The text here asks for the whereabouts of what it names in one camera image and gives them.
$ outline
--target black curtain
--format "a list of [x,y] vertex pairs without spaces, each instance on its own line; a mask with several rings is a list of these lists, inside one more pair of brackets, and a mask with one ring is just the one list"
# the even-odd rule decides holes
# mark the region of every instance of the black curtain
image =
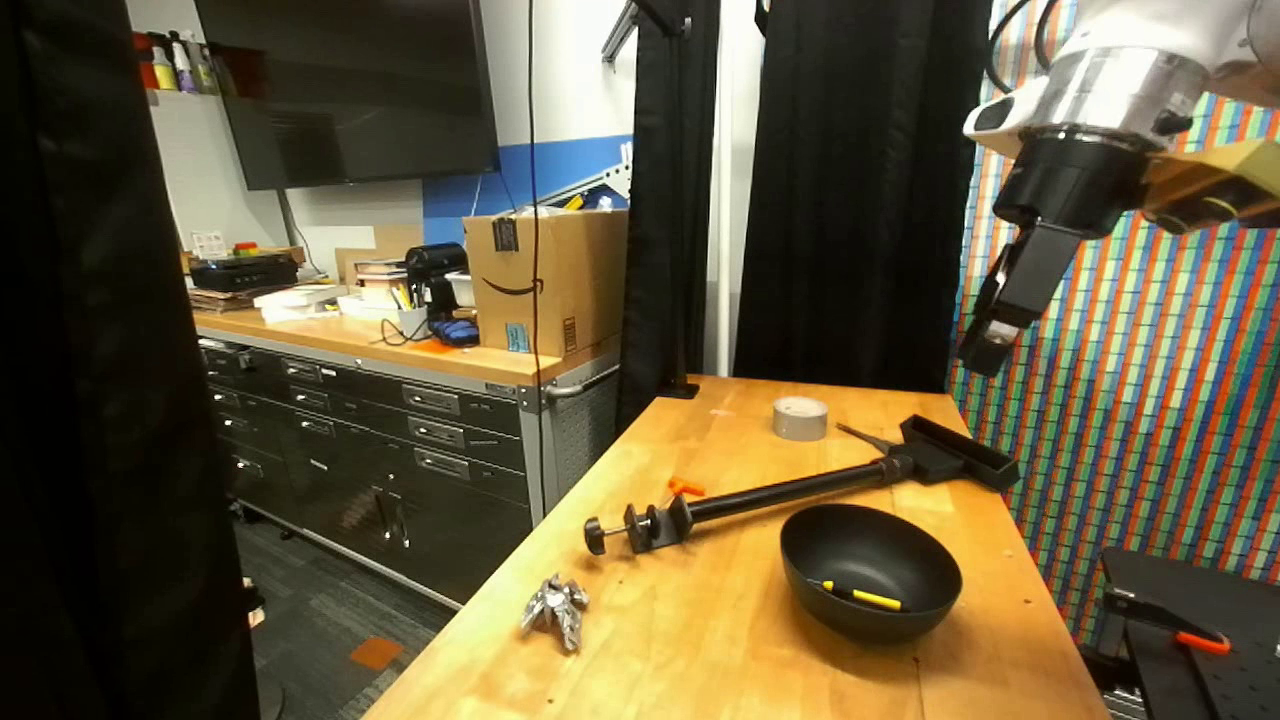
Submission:
[[988,0],[772,0],[740,376],[944,388]]
[[12,0],[4,716],[256,716],[236,540],[120,0]]
[[704,368],[720,0],[640,0],[636,28],[620,428]]

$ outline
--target black cabinet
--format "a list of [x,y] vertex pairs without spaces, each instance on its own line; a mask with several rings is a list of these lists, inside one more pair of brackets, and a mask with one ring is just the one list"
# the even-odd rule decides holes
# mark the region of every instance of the black cabinet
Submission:
[[200,352],[236,468],[228,492],[436,600],[464,604],[548,504],[528,460],[544,432],[520,432],[540,408],[520,392],[228,340],[200,340]]

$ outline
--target colorful wall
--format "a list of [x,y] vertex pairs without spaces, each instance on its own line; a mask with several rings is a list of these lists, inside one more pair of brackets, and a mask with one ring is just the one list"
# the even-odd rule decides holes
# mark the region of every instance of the colorful wall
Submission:
[[[1036,72],[1028,4],[996,48]],[[1064,0],[1048,48],[1076,24]],[[1176,148],[1280,136],[1280,116],[1208,96]],[[960,316],[1012,232],[988,216],[1008,160],[980,152]],[[1168,236],[1128,212],[1080,248],[1048,316],[996,380],[952,372],[976,436],[1024,480],[1012,512],[1076,640],[1108,644],[1100,548],[1132,548],[1280,584],[1280,232],[1220,224]]]

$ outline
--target roll of tape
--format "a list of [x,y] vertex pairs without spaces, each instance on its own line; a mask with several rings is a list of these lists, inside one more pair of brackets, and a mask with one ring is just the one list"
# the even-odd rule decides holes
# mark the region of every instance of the roll of tape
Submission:
[[784,440],[820,440],[828,436],[828,404],[812,396],[780,396],[772,404],[772,432]]

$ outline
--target butcher block countertop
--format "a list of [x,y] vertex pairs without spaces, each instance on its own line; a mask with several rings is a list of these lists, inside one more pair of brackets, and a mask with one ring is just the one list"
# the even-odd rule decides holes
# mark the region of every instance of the butcher block countertop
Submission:
[[324,352],[356,364],[384,364],[404,372],[444,372],[488,384],[536,384],[568,372],[560,356],[528,356],[504,348],[448,348],[436,340],[384,340],[380,324],[348,316],[304,316],[304,320],[264,320],[256,308],[244,312],[192,312],[196,332],[212,340],[244,340],[292,352]]
[[[956,404],[940,392],[712,376],[696,384],[692,400],[648,404],[372,704],[372,720],[1108,716],[1004,496],[972,480],[820,496],[896,512],[960,560],[956,608],[916,644],[852,644],[792,600],[780,524],[816,500],[724,516],[644,556],[592,556],[588,516],[616,528],[628,504],[664,508],[672,480],[724,496],[880,456],[836,428],[824,440],[776,436],[780,396],[820,400],[832,424],[884,440],[900,440],[908,416],[964,432]],[[524,604],[548,576],[588,596],[576,656],[564,656],[552,632],[520,632]]]

